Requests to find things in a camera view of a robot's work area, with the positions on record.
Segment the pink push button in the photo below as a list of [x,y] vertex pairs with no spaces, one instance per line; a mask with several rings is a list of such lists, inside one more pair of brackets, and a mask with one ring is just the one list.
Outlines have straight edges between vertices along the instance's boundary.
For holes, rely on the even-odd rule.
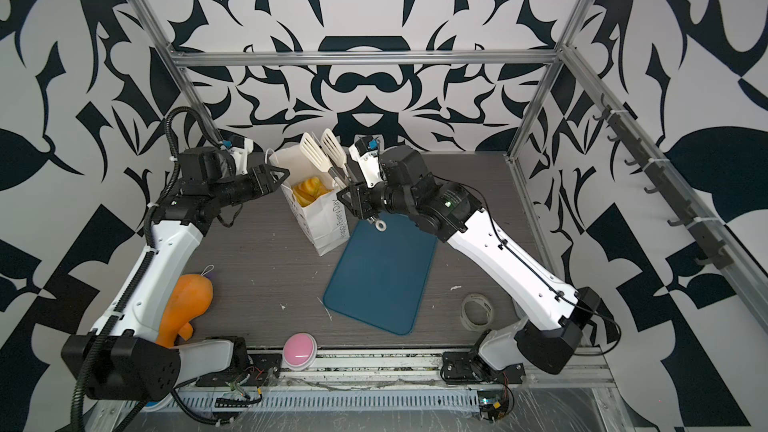
[[301,332],[292,335],[283,347],[283,360],[291,370],[304,370],[317,356],[317,342],[311,335]]

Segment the slotted spatula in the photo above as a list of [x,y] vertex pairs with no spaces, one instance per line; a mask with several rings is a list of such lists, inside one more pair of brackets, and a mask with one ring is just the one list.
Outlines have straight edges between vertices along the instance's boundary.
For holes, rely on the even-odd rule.
[[330,173],[341,188],[347,186],[345,179],[331,167],[331,159],[322,151],[309,133],[304,132],[302,135],[300,148],[304,157],[308,158],[314,167],[317,167],[321,172]]
[[352,173],[349,167],[346,166],[346,152],[341,147],[341,144],[336,140],[336,136],[333,135],[331,129],[325,129],[320,138],[320,146],[328,157],[333,160],[333,164],[336,165],[347,177],[353,182],[357,182],[357,177]]

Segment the blue mat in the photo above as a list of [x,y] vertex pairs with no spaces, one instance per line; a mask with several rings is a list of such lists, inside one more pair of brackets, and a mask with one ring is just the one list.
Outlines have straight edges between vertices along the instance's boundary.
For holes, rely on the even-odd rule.
[[384,232],[358,222],[322,302],[334,312],[406,335],[416,323],[437,237],[406,216],[381,214],[381,219]]

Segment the tape roll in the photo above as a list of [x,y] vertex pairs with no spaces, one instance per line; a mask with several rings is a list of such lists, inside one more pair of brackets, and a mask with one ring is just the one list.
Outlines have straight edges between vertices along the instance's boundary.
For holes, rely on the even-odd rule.
[[[483,310],[485,310],[485,316],[486,316],[486,320],[484,324],[476,324],[475,322],[472,322],[471,320],[469,320],[469,317],[467,317],[467,304],[469,302],[475,302],[476,304],[479,304],[481,307],[483,307]],[[483,332],[485,331],[485,329],[491,326],[491,323],[493,323],[493,319],[494,319],[493,306],[491,305],[488,298],[485,297],[485,295],[482,295],[482,294],[467,295],[466,297],[464,297],[464,300],[462,301],[461,319],[462,319],[462,326],[464,326],[464,328],[467,329],[468,331]]]

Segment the black and white patterned wall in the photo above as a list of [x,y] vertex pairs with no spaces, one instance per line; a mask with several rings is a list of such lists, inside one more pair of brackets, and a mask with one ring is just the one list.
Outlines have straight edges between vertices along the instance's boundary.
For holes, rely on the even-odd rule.
[[[596,0],[575,41],[763,267],[766,15],[768,0]],[[607,360],[638,430],[764,430],[768,336],[596,115],[564,71],[521,165],[560,273],[621,324]],[[612,344],[597,322],[592,340]]]
[[[551,49],[576,0],[149,0],[178,51]],[[196,67],[219,128],[261,149],[333,129],[343,145],[505,150],[543,69]]]
[[125,0],[0,0],[0,75],[0,430],[57,430],[62,345],[144,245],[179,91]]

